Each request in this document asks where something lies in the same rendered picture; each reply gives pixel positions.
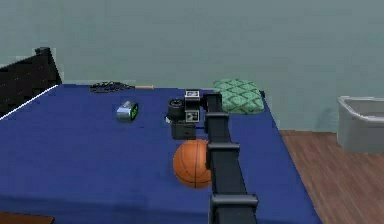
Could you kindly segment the green patterned pillow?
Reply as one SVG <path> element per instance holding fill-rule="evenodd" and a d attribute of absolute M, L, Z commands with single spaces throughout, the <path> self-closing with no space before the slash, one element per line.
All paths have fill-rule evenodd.
<path fill-rule="evenodd" d="M 260 90 L 249 80 L 221 79 L 214 82 L 214 91 L 222 96 L 223 110 L 230 114 L 258 114 L 264 111 Z"/>

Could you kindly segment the blue bed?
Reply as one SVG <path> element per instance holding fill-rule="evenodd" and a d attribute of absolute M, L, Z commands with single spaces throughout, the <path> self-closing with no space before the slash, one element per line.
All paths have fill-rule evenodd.
<path fill-rule="evenodd" d="M 181 89 L 94 94 L 61 85 L 0 120 L 0 212 L 55 224 L 208 224 L 210 191 L 182 185 L 165 121 Z M 117 118 L 137 102 L 134 121 Z"/>

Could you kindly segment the grey bin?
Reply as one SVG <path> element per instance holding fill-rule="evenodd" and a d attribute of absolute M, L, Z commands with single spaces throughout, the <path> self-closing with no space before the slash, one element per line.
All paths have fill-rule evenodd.
<path fill-rule="evenodd" d="M 340 146 L 353 153 L 384 153 L 384 98 L 340 96 L 338 106 Z"/>

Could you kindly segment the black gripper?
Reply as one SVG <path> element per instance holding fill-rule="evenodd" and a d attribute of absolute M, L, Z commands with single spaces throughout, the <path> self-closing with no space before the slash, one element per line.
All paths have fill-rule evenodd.
<path fill-rule="evenodd" d="M 171 125 L 171 135 L 174 140 L 194 140 L 196 138 L 196 126 L 186 122 L 182 99 L 171 99 L 168 102 L 166 121 Z"/>

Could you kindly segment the black headboard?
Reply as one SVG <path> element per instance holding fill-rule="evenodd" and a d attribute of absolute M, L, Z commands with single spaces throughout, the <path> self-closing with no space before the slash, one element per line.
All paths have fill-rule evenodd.
<path fill-rule="evenodd" d="M 49 47 L 0 68 L 0 117 L 43 91 L 62 83 Z"/>

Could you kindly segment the orange basketball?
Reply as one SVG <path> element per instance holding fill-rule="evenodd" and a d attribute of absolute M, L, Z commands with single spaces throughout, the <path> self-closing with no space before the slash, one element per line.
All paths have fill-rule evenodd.
<path fill-rule="evenodd" d="M 176 150 L 173 171 L 184 186 L 201 189 L 211 185 L 211 171 L 206 168 L 207 141 L 187 140 Z"/>

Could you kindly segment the silver alarm clock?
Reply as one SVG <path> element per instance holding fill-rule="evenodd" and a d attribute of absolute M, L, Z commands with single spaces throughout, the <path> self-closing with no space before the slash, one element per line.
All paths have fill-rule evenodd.
<path fill-rule="evenodd" d="M 116 114 L 118 119 L 134 121 L 138 115 L 139 105 L 137 102 L 126 101 L 118 107 Z"/>

